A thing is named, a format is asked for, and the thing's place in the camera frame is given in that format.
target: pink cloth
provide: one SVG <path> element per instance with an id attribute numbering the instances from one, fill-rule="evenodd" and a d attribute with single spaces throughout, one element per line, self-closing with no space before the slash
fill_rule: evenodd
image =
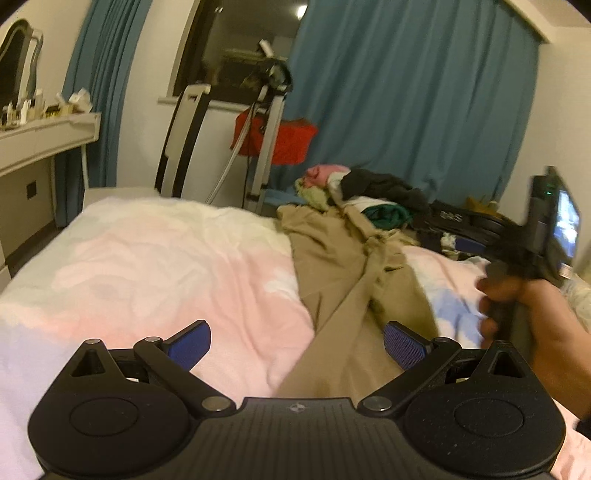
<path id="1" fill-rule="evenodd" d="M 342 165 L 316 165 L 306 170 L 304 188 L 309 189 L 314 186 L 326 188 L 326 183 L 329 181 L 329 175 L 331 173 L 348 173 L 350 171 L 349 168 Z"/>

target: hand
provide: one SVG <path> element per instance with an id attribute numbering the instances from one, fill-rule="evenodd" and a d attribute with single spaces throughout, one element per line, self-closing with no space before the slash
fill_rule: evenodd
<path id="1" fill-rule="evenodd" d="M 530 309 L 535 339 L 531 368 L 548 393 L 579 418 L 591 414 L 591 335 L 570 309 L 560 290 L 545 280 L 525 281 L 507 277 L 498 284 L 487 278 L 476 288 L 485 294 L 479 310 L 486 314 L 493 301 L 518 300 Z M 488 348 L 498 331 L 493 319 L 480 325 Z"/>

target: window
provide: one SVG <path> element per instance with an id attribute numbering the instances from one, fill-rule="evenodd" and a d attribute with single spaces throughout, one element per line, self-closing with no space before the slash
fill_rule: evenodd
<path id="1" fill-rule="evenodd" d="M 261 85 L 254 74 L 259 40 L 287 59 L 306 0 L 200 0 L 181 58 L 174 95 L 187 85 L 212 85 L 212 98 L 249 105 Z"/>

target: desk drawer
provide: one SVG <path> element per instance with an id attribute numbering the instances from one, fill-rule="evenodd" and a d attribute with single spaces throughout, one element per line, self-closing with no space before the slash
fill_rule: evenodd
<path id="1" fill-rule="evenodd" d="M 2 293 L 4 289 L 8 287 L 10 280 L 10 272 L 8 271 L 8 267 L 0 269 L 0 293 Z"/>
<path id="2" fill-rule="evenodd" d="M 93 141 L 95 123 L 62 122 L 37 130 L 37 157 L 49 157 Z"/>
<path id="3" fill-rule="evenodd" d="M 31 158 L 35 154 L 36 139 L 34 131 L 3 138 L 0 142 L 0 171 Z"/>

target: ceiling light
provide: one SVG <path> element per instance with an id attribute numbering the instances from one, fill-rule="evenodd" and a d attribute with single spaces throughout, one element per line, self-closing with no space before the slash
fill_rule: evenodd
<path id="1" fill-rule="evenodd" d="M 297 13 L 296 13 L 298 20 L 301 20 L 302 18 L 304 18 L 304 14 L 306 13 L 307 8 L 308 8 L 307 5 L 302 5 L 301 7 L 298 7 Z"/>

